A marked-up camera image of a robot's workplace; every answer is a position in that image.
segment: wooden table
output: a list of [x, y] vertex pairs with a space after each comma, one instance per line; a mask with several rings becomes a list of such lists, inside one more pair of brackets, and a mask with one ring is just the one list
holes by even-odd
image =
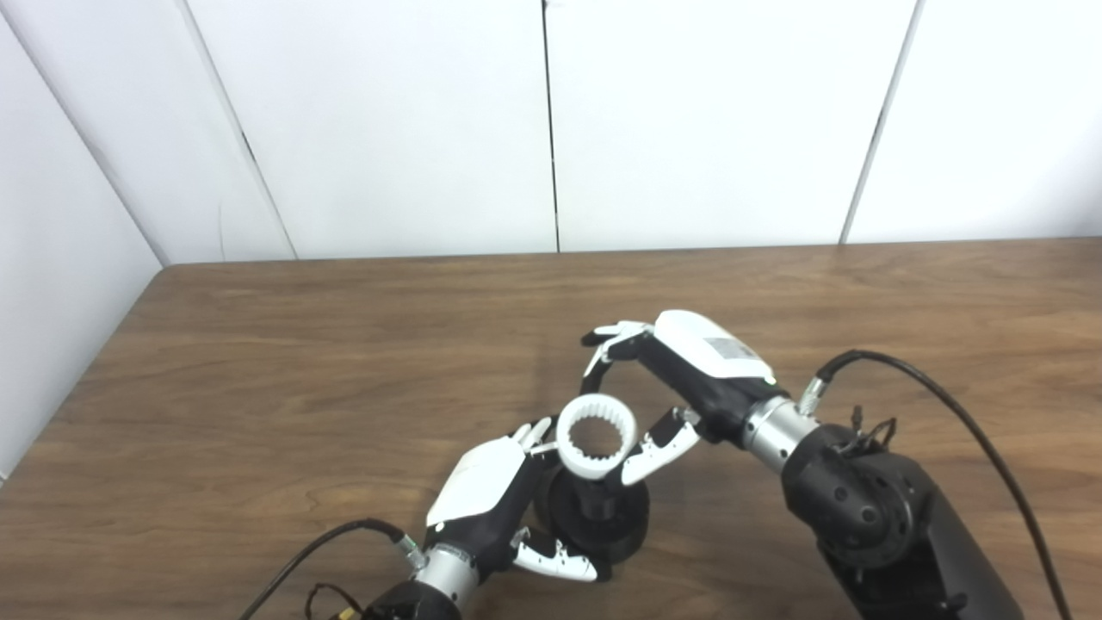
[[[150, 284], [0, 491], [0, 618], [233, 619], [293, 553], [360, 516], [418, 533], [456, 459], [577, 390], [577, 338], [698, 309], [802, 391], [853, 347], [970, 407], [1037, 510], [1080, 619], [1102, 616], [1102, 239], [177, 265]], [[649, 425], [638, 367], [606, 391]], [[1014, 504], [963, 427], [889, 369], [820, 416], [899, 416], [897, 450], [955, 502], [1030, 619], [1055, 618]], [[510, 573], [467, 618], [854, 618], [750, 456], [701, 445], [650, 479], [645, 548], [606, 585]], [[258, 618], [326, 580], [406, 575], [381, 537], [310, 559]], [[324, 600], [333, 609], [333, 600]]]

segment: white ring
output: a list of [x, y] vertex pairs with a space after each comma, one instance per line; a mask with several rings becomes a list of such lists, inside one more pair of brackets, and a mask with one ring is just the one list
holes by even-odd
[[[616, 428], [620, 436], [620, 447], [611, 457], [591, 457], [570, 439], [570, 429], [585, 418], [598, 418]], [[628, 450], [635, 446], [636, 425], [631, 410], [607, 394], [585, 394], [574, 399], [559, 414], [554, 429], [559, 445], [559, 458], [574, 476], [586, 480], [601, 480], [624, 461]]]

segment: white wall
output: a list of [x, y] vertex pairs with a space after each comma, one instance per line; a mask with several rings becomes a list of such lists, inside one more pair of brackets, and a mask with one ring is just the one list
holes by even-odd
[[160, 264], [0, 20], [0, 476]]
[[300, 254], [554, 251], [537, 0], [191, 7]]
[[851, 242], [1102, 235], [1102, 3], [929, 2]]
[[563, 250], [834, 242], [914, 0], [552, 0]]
[[292, 257], [181, 6], [0, 6], [165, 262]]

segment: black wire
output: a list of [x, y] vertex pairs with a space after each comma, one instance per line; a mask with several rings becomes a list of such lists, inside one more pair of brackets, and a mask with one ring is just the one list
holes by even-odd
[[926, 373], [916, 369], [915, 367], [899, 360], [898, 358], [893, 358], [884, 353], [877, 353], [876, 351], [863, 351], [854, 349], [853, 351], [847, 351], [841, 356], [834, 358], [830, 362], [823, 365], [815, 377], [825, 383], [830, 383], [834, 380], [834, 373], [842, 370], [844, 367], [856, 362], [857, 360], [872, 360], [874, 362], [880, 362], [882, 365], [887, 365], [903, 373], [907, 374], [918, 383], [921, 383], [927, 390], [929, 390], [934, 396], [938, 398], [950, 411], [957, 414], [957, 417], [968, 427], [972, 437], [975, 438], [980, 447], [983, 448], [983, 453], [987, 455], [987, 459], [991, 460], [991, 465], [995, 467], [995, 471], [1002, 477], [1003, 482], [1006, 483], [1006, 488], [1011, 491], [1011, 496], [1014, 497], [1015, 503], [1018, 505], [1018, 511], [1022, 512], [1022, 519], [1026, 522], [1026, 529], [1029, 531], [1029, 536], [1033, 539], [1034, 546], [1037, 548], [1037, 557], [1040, 559], [1041, 568], [1045, 570], [1045, 579], [1048, 581], [1048, 588], [1052, 592], [1052, 600], [1056, 601], [1056, 608], [1060, 613], [1062, 620], [1072, 620], [1071, 609], [1068, 607], [1068, 599], [1063, 595], [1063, 587], [1060, 585], [1060, 578], [1056, 574], [1056, 566], [1052, 564], [1052, 555], [1048, 551], [1048, 544], [1045, 542], [1045, 535], [1040, 531], [1040, 524], [1037, 523], [1037, 516], [1034, 515], [1033, 508], [1029, 505], [1029, 501], [1026, 499], [1025, 492], [1022, 491], [1022, 487], [1018, 486], [1017, 480], [1015, 480], [1014, 475], [1011, 474], [1011, 468], [1003, 460], [1003, 457], [995, 449], [995, 446], [987, 439], [987, 436], [976, 424], [975, 420], [964, 411], [964, 407], [953, 399], [946, 389], [938, 385], [932, 379], [927, 377]]
[[306, 607], [303, 610], [303, 613], [306, 616], [306, 620], [314, 620], [314, 597], [316, 597], [317, 592], [323, 589], [333, 590], [337, 594], [337, 596], [344, 599], [345, 605], [350, 607], [353, 611], [360, 616], [364, 614], [364, 608], [360, 607], [359, 601], [356, 600], [356, 597], [346, 592], [344, 588], [334, 586], [333, 584], [314, 584], [314, 587], [310, 589], [310, 594], [306, 595]]
[[[880, 424], [874, 426], [873, 429], [868, 432], [867, 436], [868, 442], [869, 443], [879, 442], [880, 448], [887, 450], [892, 444], [892, 439], [895, 437], [896, 426], [897, 426], [896, 418], [888, 418], [882, 422]], [[884, 439], [880, 439], [878, 436], [880, 433], [884, 433], [885, 431], [887, 431], [887, 433], [884, 435]]]
[[283, 568], [281, 568], [279, 573], [276, 574], [276, 577], [273, 577], [272, 580], [267, 586], [264, 586], [264, 589], [261, 590], [260, 594], [257, 596], [257, 598], [252, 601], [252, 603], [249, 605], [248, 608], [246, 608], [246, 610], [241, 613], [238, 620], [249, 620], [249, 618], [252, 618], [252, 614], [256, 613], [258, 609], [260, 609], [260, 606], [263, 605], [264, 601], [268, 600], [270, 596], [272, 596], [272, 592], [274, 592], [276, 589], [279, 588], [280, 584], [282, 584], [284, 579], [287, 579], [288, 575], [290, 575], [291, 572], [295, 569], [295, 567], [302, 564], [302, 561], [310, 557], [310, 554], [314, 553], [315, 551], [317, 551], [318, 547], [321, 547], [325, 543], [328, 543], [333, 539], [336, 539], [342, 534], [346, 534], [348, 532], [353, 532], [356, 530], [374, 530], [376, 532], [381, 532], [390, 537], [390, 542], [396, 544], [406, 537], [406, 532], [402, 532], [397, 526], [391, 525], [386, 521], [381, 521], [378, 519], [360, 519], [358, 521], [349, 521], [344, 525], [338, 525], [333, 530], [329, 530], [328, 532], [322, 534], [321, 536], [315, 539], [314, 542], [310, 543], [309, 545], [303, 547], [301, 552], [295, 554], [294, 557], [292, 557], [291, 561], [288, 562], [287, 565], [283, 566]]

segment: black cylindrical base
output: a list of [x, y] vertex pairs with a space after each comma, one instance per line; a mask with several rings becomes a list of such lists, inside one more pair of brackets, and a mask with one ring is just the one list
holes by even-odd
[[591, 558], [617, 564], [639, 551], [647, 537], [650, 493], [645, 482], [613, 491], [561, 469], [537, 511], [564, 543]]

